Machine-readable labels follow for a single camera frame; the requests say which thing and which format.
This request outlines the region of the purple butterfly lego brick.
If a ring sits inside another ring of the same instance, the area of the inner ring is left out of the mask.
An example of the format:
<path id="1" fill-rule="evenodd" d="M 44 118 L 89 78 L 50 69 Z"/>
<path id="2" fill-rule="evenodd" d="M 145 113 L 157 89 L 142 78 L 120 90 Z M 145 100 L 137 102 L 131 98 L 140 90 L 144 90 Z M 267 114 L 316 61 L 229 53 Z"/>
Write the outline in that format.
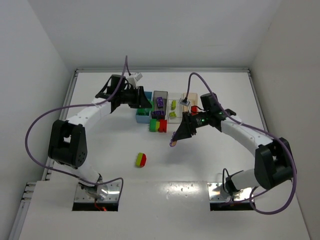
<path id="1" fill-rule="evenodd" d="M 171 139 L 170 139 L 170 143 L 169 143 L 169 146 L 170 146 L 170 147 L 175 147 L 176 144 L 177 144 L 177 141 L 174 141 L 175 135 L 176 135 L 176 132 L 174 131 L 174 132 L 172 133 L 172 136 L 171 136 Z"/>

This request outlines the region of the red flower lego brick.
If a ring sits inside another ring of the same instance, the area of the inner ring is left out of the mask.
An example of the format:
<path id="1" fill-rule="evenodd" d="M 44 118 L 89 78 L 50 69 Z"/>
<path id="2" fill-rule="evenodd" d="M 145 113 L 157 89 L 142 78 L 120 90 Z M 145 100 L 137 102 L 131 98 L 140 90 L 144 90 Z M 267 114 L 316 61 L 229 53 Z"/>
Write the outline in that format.
<path id="1" fill-rule="evenodd" d="M 192 115 L 196 115 L 198 114 L 198 107 L 197 106 L 192 106 L 191 109 L 190 109 L 190 112 Z"/>

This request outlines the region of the purple rounded lego brick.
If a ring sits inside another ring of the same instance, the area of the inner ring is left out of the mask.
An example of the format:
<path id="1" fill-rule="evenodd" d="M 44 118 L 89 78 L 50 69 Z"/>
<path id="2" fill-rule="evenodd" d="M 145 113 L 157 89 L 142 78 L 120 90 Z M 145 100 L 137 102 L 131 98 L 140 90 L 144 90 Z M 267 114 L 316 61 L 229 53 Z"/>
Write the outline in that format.
<path id="1" fill-rule="evenodd" d="M 165 112 L 163 110 L 153 111 L 151 114 L 154 119 L 163 119 L 165 117 Z"/>

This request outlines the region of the lime red lego pair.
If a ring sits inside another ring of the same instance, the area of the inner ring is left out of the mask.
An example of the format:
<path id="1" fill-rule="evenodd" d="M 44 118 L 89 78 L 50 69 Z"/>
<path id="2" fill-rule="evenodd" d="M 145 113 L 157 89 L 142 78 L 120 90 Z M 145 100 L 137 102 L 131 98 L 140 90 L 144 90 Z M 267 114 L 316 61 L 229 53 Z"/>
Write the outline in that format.
<path id="1" fill-rule="evenodd" d="M 147 162 L 147 156 L 145 153 L 138 153 L 136 161 L 135 161 L 135 166 L 138 168 L 143 168 Z"/>

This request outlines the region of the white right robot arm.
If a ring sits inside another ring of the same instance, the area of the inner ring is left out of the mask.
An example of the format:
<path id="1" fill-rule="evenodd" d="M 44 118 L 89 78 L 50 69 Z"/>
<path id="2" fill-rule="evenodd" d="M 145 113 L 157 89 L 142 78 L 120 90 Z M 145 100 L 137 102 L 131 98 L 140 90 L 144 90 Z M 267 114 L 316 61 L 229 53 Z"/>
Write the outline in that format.
<path id="1" fill-rule="evenodd" d="M 232 196 L 242 189 L 254 187 L 270 190 L 294 176 L 291 161 L 284 150 L 284 147 L 290 146 L 286 139 L 276 141 L 239 124 L 241 119 L 234 111 L 221 110 L 215 94 L 207 93 L 200 99 L 204 110 L 198 113 L 183 112 L 182 121 L 171 142 L 189 139 L 196 135 L 198 128 L 211 126 L 245 147 L 254 157 L 254 167 L 229 175 L 224 182 L 226 193 Z"/>

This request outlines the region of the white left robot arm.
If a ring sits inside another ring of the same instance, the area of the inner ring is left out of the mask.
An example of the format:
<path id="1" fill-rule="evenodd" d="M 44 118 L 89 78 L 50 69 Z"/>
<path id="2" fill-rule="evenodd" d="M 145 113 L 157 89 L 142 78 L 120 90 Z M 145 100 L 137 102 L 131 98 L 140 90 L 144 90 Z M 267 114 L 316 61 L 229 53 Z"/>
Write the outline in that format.
<path id="1" fill-rule="evenodd" d="M 92 188 L 102 181 L 101 175 L 86 160 L 86 133 L 89 129 L 122 104 L 132 109 L 152 107 L 143 86 L 137 84 L 141 78 L 141 73 L 134 73 L 128 77 L 111 75 L 89 105 L 74 116 L 53 123 L 48 157 L 68 167 L 82 185 Z"/>

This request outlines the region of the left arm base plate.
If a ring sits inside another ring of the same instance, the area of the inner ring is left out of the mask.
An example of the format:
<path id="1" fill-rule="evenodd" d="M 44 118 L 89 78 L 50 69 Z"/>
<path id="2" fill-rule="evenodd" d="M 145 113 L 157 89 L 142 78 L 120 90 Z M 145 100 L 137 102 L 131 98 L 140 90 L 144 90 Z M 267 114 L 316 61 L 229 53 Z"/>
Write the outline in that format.
<path id="1" fill-rule="evenodd" d="M 118 206 L 123 191 L 123 179 L 117 178 L 102 185 L 86 186 L 78 183 L 75 194 L 74 204 L 82 205 L 111 205 Z"/>

